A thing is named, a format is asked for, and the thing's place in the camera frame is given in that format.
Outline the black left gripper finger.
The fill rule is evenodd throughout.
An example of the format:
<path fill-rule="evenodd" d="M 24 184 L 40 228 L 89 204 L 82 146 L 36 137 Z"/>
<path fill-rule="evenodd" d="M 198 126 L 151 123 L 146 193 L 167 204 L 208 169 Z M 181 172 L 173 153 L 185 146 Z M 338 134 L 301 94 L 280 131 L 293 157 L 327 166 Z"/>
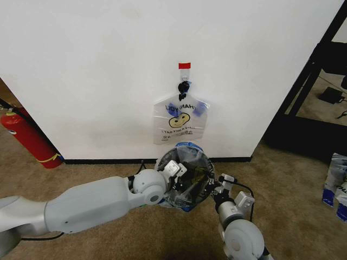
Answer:
<path fill-rule="evenodd" d="M 174 202 L 191 202 L 191 195 L 189 191 L 177 191 L 173 196 Z"/>

